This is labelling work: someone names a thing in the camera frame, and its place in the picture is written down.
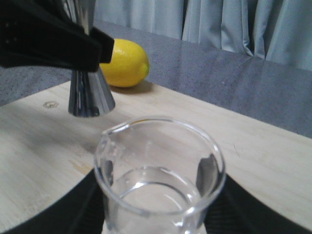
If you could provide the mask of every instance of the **light blue curtain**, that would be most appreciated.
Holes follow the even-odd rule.
[[[312,70],[312,0],[97,0],[96,19]]]

